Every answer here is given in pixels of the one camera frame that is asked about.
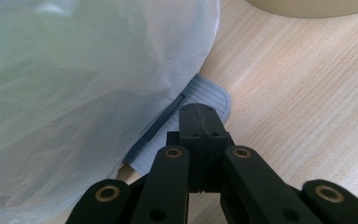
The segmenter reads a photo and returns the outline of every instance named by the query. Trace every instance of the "plastic bag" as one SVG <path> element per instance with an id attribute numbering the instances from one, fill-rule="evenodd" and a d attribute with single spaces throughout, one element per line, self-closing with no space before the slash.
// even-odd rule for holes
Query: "plastic bag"
<path id="1" fill-rule="evenodd" d="M 0 0 L 0 223 L 114 177 L 200 70 L 218 0 Z"/>

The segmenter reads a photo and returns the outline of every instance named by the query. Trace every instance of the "translucent plastic bag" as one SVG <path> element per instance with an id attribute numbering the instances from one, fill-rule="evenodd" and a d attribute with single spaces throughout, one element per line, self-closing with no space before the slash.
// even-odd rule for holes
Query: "translucent plastic bag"
<path id="1" fill-rule="evenodd" d="M 0 0 L 0 223 L 40 223 L 127 151 L 209 53 L 218 0 Z"/>

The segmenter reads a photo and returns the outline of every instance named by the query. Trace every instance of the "white plastic bag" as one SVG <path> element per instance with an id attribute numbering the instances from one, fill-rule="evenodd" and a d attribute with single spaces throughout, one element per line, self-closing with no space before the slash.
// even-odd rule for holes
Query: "white plastic bag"
<path id="1" fill-rule="evenodd" d="M 219 0 L 0 0 L 0 223 L 116 176 L 200 70 Z"/>

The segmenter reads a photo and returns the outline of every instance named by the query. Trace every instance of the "wooden table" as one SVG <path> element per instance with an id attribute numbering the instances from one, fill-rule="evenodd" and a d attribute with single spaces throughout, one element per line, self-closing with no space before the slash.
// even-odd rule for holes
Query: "wooden table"
<path id="1" fill-rule="evenodd" d="M 322 178 L 358 196 L 358 14 L 294 19 L 244 0 L 222 0 L 221 10 L 200 73 L 231 96 L 226 129 L 235 143 L 298 189 Z M 189 223 L 226 223 L 219 196 L 191 195 Z"/>

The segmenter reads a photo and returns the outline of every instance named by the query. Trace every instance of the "wooden surface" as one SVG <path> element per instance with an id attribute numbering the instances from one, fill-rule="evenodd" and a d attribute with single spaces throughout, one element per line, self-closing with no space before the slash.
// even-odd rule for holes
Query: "wooden surface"
<path id="1" fill-rule="evenodd" d="M 221 9 L 200 73 L 231 96 L 235 143 L 296 188 L 322 178 L 358 196 L 358 14 L 293 19 L 245 0 L 222 0 Z M 125 170 L 122 179 L 138 177 Z M 226 223 L 218 195 L 191 195 L 189 223 Z"/>

